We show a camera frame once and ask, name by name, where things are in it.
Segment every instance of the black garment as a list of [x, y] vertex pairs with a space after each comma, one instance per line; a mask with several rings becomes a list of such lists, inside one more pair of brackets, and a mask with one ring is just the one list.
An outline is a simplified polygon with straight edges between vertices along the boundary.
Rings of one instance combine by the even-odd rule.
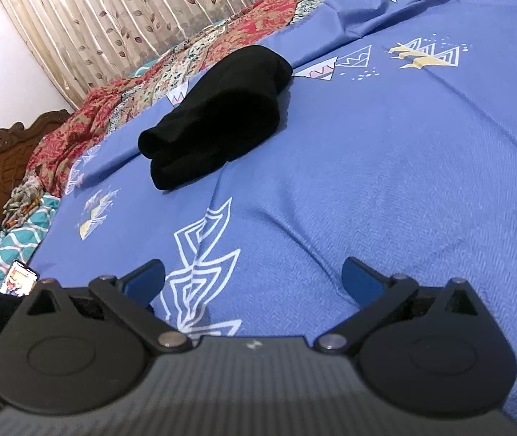
[[254, 149], [277, 130], [277, 95], [292, 75], [289, 63], [263, 46], [248, 46], [214, 65], [179, 106], [137, 145], [152, 159], [160, 190], [214, 172]]

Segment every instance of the smartphone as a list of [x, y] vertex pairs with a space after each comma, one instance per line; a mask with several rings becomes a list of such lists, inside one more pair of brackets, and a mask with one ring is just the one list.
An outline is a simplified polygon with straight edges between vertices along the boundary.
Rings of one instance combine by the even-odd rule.
[[6, 295], [28, 295], [35, 287], [39, 275], [19, 260], [10, 265], [6, 277], [0, 285], [0, 292]]

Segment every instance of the bed sheet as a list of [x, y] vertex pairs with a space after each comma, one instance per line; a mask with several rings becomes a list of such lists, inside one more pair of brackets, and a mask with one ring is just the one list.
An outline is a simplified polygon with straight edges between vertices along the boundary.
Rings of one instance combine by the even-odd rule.
[[352, 255], [468, 278], [517, 354], [517, 0], [325, 0], [262, 44], [294, 68], [277, 134], [156, 190], [137, 137], [194, 77], [85, 154], [32, 267], [84, 286], [159, 258], [152, 305], [193, 338], [312, 340], [358, 309]]

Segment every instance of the carved wooden headboard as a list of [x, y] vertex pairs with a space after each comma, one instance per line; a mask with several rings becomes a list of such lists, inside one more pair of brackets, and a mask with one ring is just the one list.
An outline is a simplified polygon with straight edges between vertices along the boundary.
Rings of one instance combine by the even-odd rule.
[[0, 219], [12, 189], [20, 184], [32, 151], [42, 137], [63, 124], [70, 116], [67, 110], [40, 115], [28, 129], [17, 122], [0, 129]]

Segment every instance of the curtain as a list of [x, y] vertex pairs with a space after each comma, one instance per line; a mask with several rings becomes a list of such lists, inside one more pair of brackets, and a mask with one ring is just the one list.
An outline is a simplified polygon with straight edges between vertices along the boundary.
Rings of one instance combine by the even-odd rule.
[[1, 0], [35, 59], [75, 107], [99, 85], [255, 0]]

